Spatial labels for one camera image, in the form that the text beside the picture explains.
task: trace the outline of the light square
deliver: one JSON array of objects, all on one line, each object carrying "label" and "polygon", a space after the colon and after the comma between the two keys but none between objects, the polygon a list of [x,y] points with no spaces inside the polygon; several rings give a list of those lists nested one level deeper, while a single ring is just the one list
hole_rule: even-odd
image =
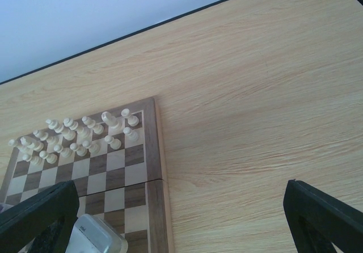
[{"label": "light square", "polygon": [[9,195],[14,195],[16,193],[23,192],[26,180],[27,180],[26,175],[22,175],[17,178],[13,178],[10,181],[9,188],[7,190],[7,195],[9,196]]},{"label": "light square", "polygon": [[95,140],[93,142],[97,142],[100,145],[100,150],[96,154],[91,153],[91,158],[97,157],[98,155],[107,154],[107,142],[105,142],[104,138],[100,138],[99,140]]},{"label": "light square", "polygon": [[27,192],[22,193],[22,198],[20,199],[20,202],[23,202],[24,200],[27,200],[28,198],[36,195],[38,193],[38,189],[32,189]]},{"label": "light square", "polygon": [[57,167],[41,172],[39,188],[52,186],[56,183]]},{"label": "light square", "polygon": [[125,189],[113,189],[105,192],[104,195],[104,211],[112,212],[114,210],[125,208]]},{"label": "light square", "polygon": [[106,173],[102,172],[88,177],[87,194],[103,192],[106,190]]},{"label": "light square", "polygon": [[90,159],[86,158],[73,163],[72,179],[87,176],[90,171]]},{"label": "light square", "polygon": [[107,154],[107,171],[125,167],[125,149]]},{"label": "light square", "polygon": [[57,155],[59,156],[59,163],[58,163],[58,165],[61,166],[61,165],[66,165],[66,164],[69,164],[69,163],[74,162],[74,154],[75,154],[75,152],[72,152],[72,155],[70,155],[69,157],[65,158],[61,154],[58,154],[57,153]]},{"label": "light square", "polygon": [[125,233],[149,228],[149,214],[146,205],[125,209]]},{"label": "light square", "polygon": [[44,160],[42,159],[39,165],[31,164],[29,165],[28,174],[32,174],[33,172],[39,172],[43,170]]},{"label": "light square", "polygon": [[125,186],[147,182],[146,163],[125,167]]},{"label": "light square", "polygon": [[85,213],[86,213],[86,197],[83,196],[79,198],[79,208],[78,208],[77,217],[80,217]]},{"label": "light square", "polygon": [[131,141],[128,136],[125,136],[125,148],[129,148],[129,147],[133,147],[133,146],[145,143],[145,133],[143,131],[143,127],[135,129],[134,131],[136,131],[138,133],[137,141]]}]

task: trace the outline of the dark square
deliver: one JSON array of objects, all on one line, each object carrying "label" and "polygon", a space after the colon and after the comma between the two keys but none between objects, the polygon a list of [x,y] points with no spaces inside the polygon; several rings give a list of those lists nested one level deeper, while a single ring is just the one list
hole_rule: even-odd
[{"label": "dark square", "polygon": [[72,179],[73,163],[59,166],[57,169],[56,184]]},{"label": "dark square", "polygon": [[143,144],[125,149],[125,166],[143,162]]},{"label": "dark square", "polygon": [[108,125],[105,123],[101,123],[100,125],[103,126],[103,132],[100,135],[97,135],[93,130],[92,130],[92,140],[99,140],[100,138],[104,138],[105,136],[108,135]]},{"label": "dark square", "polygon": [[104,213],[104,192],[86,196],[86,213],[90,215]]},{"label": "dark square", "polygon": [[146,205],[145,184],[125,187],[125,209]]},{"label": "dark square", "polygon": [[91,154],[90,154],[89,151],[87,151],[87,154],[84,155],[83,157],[77,155],[77,152],[74,152],[74,162],[81,161],[81,160],[86,159],[86,158],[89,158],[89,157],[91,157]]},{"label": "dark square", "polygon": [[41,172],[34,172],[27,175],[27,180],[25,181],[24,192],[30,191],[31,189],[38,189],[40,182]]},{"label": "dark square", "polygon": [[136,126],[130,126],[127,119],[125,119],[125,127],[130,127],[131,129],[138,129],[142,128],[142,112],[137,112],[133,114],[134,116],[138,117],[138,124]]},{"label": "dark square", "polygon": [[98,155],[97,157],[90,158],[90,175],[100,174],[106,172],[107,167],[107,154]]},{"label": "dark square", "polygon": [[128,253],[148,253],[147,230],[125,233],[125,239],[129,244]]},{"label": "dark square", "polygon": [[6,197],[5,204],[8,205],[18,205],[20,203],[20,199],[22,198],[23,193],[17,193],[16,195],[10,195]]},{"label": "dark square", "polygon": [[59,164],[59,154],[57,153],[54,153],[56,156],[57,156],[57,160],[56,162],[54,162],[53,164],[50,164],[47,162],[47,160],[45,159],[44,160],[44,165],[43,165],[43,170],[47,170],[47,169],[51,169],[51,168],[54,168],[54,167],[58,167],[58,164]]},{"label": "dark square", "polygon": [[84,196],[87,194],[87,186],[88,186],[88,176],[84,176],[82,178],[74,179],[75,187],[77,188],[78,197]]},{"label": "dark square", "polygon": [[115,149],[112,149],[111,146],[108,144],[107,145],[107,152],[108,153],[118,151],[118,150],[121,150],[121,149],[125,148],[125,134],[124,133],[113,135],[113,137],[121,141],[121,147],[118,148],[117,150],[115,150]]},{"label": "dark square", "polygon": [[125,168],[106,172],[106,191],[125,186]]},{"label": "dark square", "polygon": [[119,234],[125,233],[125,210],[105,212],[104,220],[108,222]]},{"label": "dark square", "polygon": [[15,166],[13,178],[28,174],[30,162],[19,161]]}]

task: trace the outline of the chess pawn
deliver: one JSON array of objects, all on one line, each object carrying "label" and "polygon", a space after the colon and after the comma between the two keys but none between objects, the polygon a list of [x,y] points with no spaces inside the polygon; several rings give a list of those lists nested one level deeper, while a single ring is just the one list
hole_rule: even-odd
[{"label": "chess pawn", "polygon": [[122,127],[122,123],[120,123],[118,119],[116,119],[114,116],[111,115],[111,113],[107,111],[101,114],[101,118],[105,124],[113,129],[121,129]]},{"label": "chess pawn", "polygon": [[76,143],[70,145],[70,150],[77,152],[77,155],[80,157],[84,157],[87,154],[87,149]]},{"label": "chess pawn", "polygon": [[83,141],[82,145],[87,148],[91,154],[96,154],[101,149],[101,146],[97,142]]},{"label": "chess pawn", "polygon": [[104,138],[105,142],[110,145],[110,147],[113,150],[117,150],[121,147],[121,141],[112,137],[112,136],[106,136]]},{"label": "chess pawn", "polygon": [[22,145],[19,141],[17,140],[10,140],[8,142],[8,145],[13,147],[13,148],[18,148],[20,152],[22,153],[27,153],[30,151],[30,149],[24,145]]},{"label": "chess pawn", "polygon": [[138,133],[135,130],[131,130],[130,127],[124,128],[124,134],[127,136],[131,141],[137,141],[138,140]]},{"label": "chess pawn", "polygon": [[48,163],[50,164],[54,164],[56,161],[57,161],[57,155],[53,154],[53,153],[48,153],[46,151],[42,151],[40,152],[39,156],[42,158],[42,159],[46,159]]},{"label": "chess pawn", "polygon": [[70,150],[68,147],[64,148],[62,145],[57,144],[54,146],[55,152],[61,154],[62,157],[68,158],[72,155],[73,151]]},{"label": "chess pawn", "polygon": [[91,130],[89,128],[78,125],[78,122],[71,118],[65,118],[63,123],[64,126],[68,127],[70,130],[77,131],[82,138],[87,138],[91,134]]},{"label": "chess pawn", "polygon": [[61,133],[66,140],[71,141],[75,138],[75,131],[65,128],[59,121],[47,119],[45,122],[48,124],[49,129]]},{"label": "chess pawn", "polygon": [[44,147],[44,144],[42,142],[39,142],[36,139],[31,138],[29,136],[21,137],[20,142],[22,143],[22,145],[28,147],[29,149],[37,151],[37,152],[42,150]]},{"label": "chess pawn", "polygon": [[138,117],[132,115],[128,108],[121,111],[121,116],[127,119],[127,122],[131,127],[135,127],[139,123]]},{"label": "chess pawn", "polygon": [[47,132],[43,130],[34,130],[33,135],[40,139],[41,141],[47,141],[49,144],[57,144],[58,138],[55,136],[50,136]]},{"label": "chess pawn", "polygon": [[103,126],[100,124],[96,124],[95,120],[92,120],[90,117],[83,117],[82,122],[88,127],[91,128],[97,135],[102,134]]},{"label": "chess pawn", "polygon": [[24,154],[23,155],[23,160],[30,162],[33,165],[39,165],[42,163],[42,159],[40,157],[38,157],[37,155],[29,155],[29,154]]}]

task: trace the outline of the wood grain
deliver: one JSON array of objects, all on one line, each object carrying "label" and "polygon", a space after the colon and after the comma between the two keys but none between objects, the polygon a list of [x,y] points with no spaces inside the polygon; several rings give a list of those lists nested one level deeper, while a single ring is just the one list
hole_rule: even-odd
[{"label": "wood grain", "polygon": [[363,210],[362,33],[356,0],[231,0],[7,83],[2,176],[45,119],[156,95],[176,252],[296,252],[289,179]]}]

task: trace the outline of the chess piece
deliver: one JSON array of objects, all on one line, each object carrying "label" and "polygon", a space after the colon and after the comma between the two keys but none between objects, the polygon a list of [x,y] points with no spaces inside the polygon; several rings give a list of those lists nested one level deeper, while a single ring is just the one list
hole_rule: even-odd
[{"label": "chess piece", "polygon": [[24,154],[23,155],[23,160],[30,162],[33,165],[39,165],[42,163],[42,159],[40,157],[38,157],[37,155],[29,155],[29,154]]},{"label": "chess piece", "polygon": [[124,134],[127,136],[131,141],[137,141],[138,140],[138,133],[135,130],[131,130],[130,127],[124,128]]},{"label": "chess piece", "polygon": [[54,146],[55,152],[61,154],[62,157],[68,158],[73,154],[73,151],[70,150],[70,148],[66,147],[64,148],[62,145],[57,144]]},{"label": "chess piece", "polygon": [[10,140],[8,142],[8,145],[13,147],[13,148],[18,148],[20,152],[22,153],[27,153],[30,151],[30,149],[24,145],[22,145],[19,141],[17,140]]},{"label": "chess piece", "polygon": [[114,116],[111,115],[111,113],[105,111],[101,115],[102,120],[105,124],[107,124],[112,129],[121,129],[122,123],[118,121]]},{"label": "chess piece", "polygon": [[121,141],[112,136],[106,136],[104,140],[113,150],[117,150],[121,147]]},{"label": "chess piece", "polygon": [[95,120],[92,120],[90,117],[83,117],[82,122],[88,127],[91,128],[97,135],[102,134],[103,126],[100,124],[96,124]]},{"label": "chess piece", "polygon": [[28,147],[29,149],[37,151],[37,152],[42,150],[44,147],[44,143],[37,141],[36,139],[31,138],[29,136],[21,137],[20,142],[22,143],[22,145]]},{"label": "chess piece", "polygon": [[131,127],[135,127],[139,123],[138,117],[132,115],[128,108],[121,111],[121,116],[127,119],[127,122]]},{"label": "chess piece", "polygon": [[34,130],[33,135],[40,139],[41,141],[47,141],[49,144],[57,144],[58,138],[55,136],[50,136],[47,132],[43,130]]},{"label": "chess piece", "polygon": [[42,151],[40,152],[39,156],[42,158],[42,159],[46,159],[48,163],[50,164],[54,164],[56,161],[57,161],[57,155],[53,154],[53,153],[48,153],[46,151]]},{"label": "chess piece", "polygon": [[68,127],[70,130],[77,131],[80,137],[87,138],[91,134],[91,130],[87,127],[78,125],[77,121],[74,121],[71,118],[65,118],[64,126]]},{"label": "chess piece", "polygon": [[84,157],[87,154],[87,149],[76,143],[70,145],[70,150],[77,152],[77,155],[80,157]]},{"label": "chess piece", "polygon": [[71,141],[75,138],[75,131],[65,128],[59,121],[47,119],[45,122],[48,124],[49,129],[61,133],[66,140]]},{"label": "chess piece", "polygon": [[101,146],[97,142],[83,141],[82,145],[87,148],[91,154],[96,154],[101,149]]}]

